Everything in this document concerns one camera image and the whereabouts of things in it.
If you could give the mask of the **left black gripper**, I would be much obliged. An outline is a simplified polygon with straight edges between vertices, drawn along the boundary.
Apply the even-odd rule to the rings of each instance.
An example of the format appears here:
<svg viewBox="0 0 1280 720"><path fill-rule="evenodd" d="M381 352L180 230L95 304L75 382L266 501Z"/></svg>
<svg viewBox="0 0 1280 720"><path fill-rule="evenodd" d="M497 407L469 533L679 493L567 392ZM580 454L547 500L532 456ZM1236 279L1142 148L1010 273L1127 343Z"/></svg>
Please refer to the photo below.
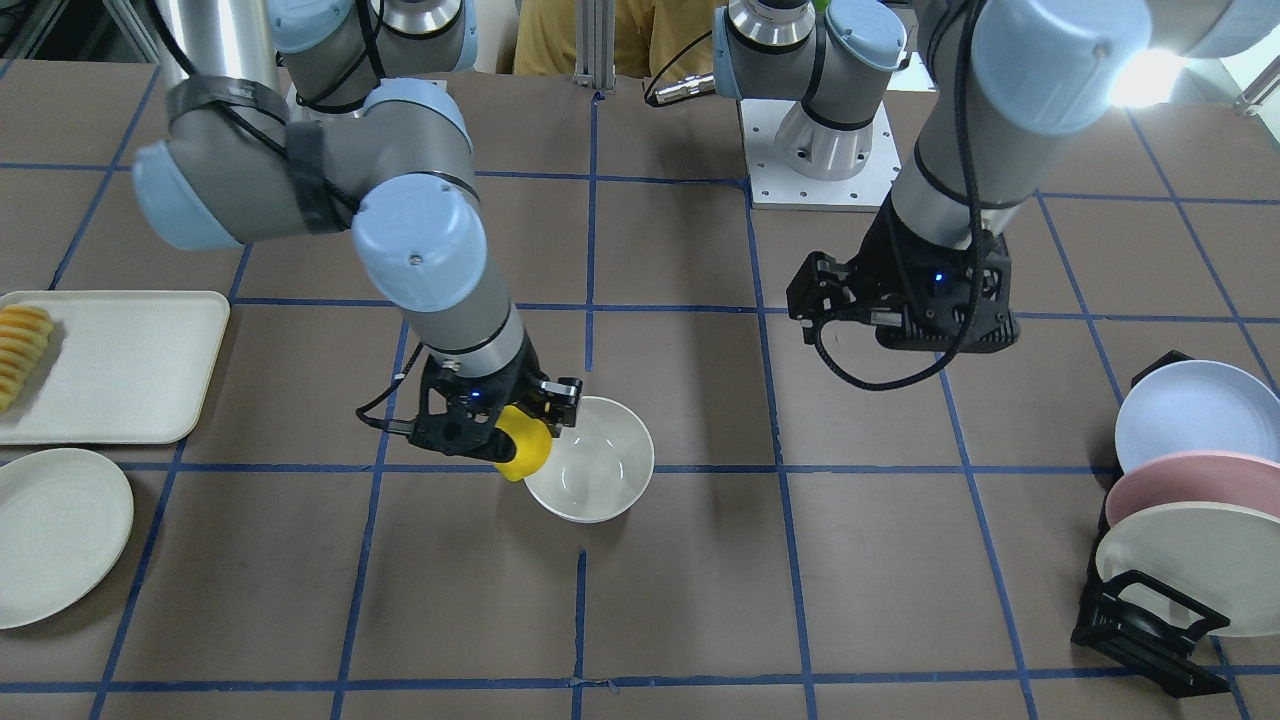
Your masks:
<svg viewBox="0 0 1280 720"><path fill-rule="evenodd" d="M970 313L975 322L960 346L963 354L993 354L1020 336L1009 306L1012 264L1002 234L980 234L980 291L970 305L972 254L945 249L910 231L884 201L859 252L838 263L824 252L805 256L786 288L787 314L803 325L803 342L815 346L829 322L874 325L873 314L897 322L879 325L886 348L943 352Z"/></svg>

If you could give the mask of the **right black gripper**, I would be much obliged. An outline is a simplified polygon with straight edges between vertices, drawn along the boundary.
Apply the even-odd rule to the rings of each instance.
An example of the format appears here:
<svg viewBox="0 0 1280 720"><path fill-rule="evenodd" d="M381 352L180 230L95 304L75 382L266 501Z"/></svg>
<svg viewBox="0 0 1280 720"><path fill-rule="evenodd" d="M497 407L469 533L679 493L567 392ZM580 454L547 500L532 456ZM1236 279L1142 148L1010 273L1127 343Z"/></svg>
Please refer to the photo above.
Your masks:
<svg viewBox="0 0 1280 720"><path fill-rule="evenodd" d="M532 416L535 395L532 418L540 419L550 433L577 424L582 379L544 378L529 340L509 363L484 377L463 377L431 359L422 372L419 415L410 423L408 442L445 456L509 461L515 443L497 429L506 406L516 405Z"/></svg>

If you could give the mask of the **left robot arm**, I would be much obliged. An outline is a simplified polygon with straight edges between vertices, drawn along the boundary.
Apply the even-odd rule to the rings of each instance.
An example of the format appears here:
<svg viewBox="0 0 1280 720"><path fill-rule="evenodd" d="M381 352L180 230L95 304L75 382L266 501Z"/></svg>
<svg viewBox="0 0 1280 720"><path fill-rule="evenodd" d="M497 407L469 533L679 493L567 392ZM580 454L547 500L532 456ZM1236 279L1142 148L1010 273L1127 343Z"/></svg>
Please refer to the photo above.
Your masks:
<svg viewBox="0 0 1280 720"><path fill-rule="evenodd" d="M886 348L992 354L1018 340L1004 229L1111 106L1137 54L1243 53L1275 1L916 1L918 49L938 92L911 158L858 254L810 252L788 315L819 346L831 322ZM712 23L718 94L794 101L828 135L860 133L906 42L878 1L731 1Z"/></svg>

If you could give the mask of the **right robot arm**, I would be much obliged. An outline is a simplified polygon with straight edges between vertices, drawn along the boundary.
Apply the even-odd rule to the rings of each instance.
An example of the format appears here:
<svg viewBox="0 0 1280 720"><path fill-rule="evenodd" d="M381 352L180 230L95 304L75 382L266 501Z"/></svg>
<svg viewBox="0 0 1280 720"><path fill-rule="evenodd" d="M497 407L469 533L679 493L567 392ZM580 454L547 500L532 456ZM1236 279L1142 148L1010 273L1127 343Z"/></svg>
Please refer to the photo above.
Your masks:
<svg viewBox="0 0 1280 720"><path fill-rule="evenodd" d="M471 1L148 1L168 135L132 164L154 231L238 249L347 231L428 351L408 421L369 425L515 478L575 423L488 247L474 141L431 73L468 70Z"/></svg>

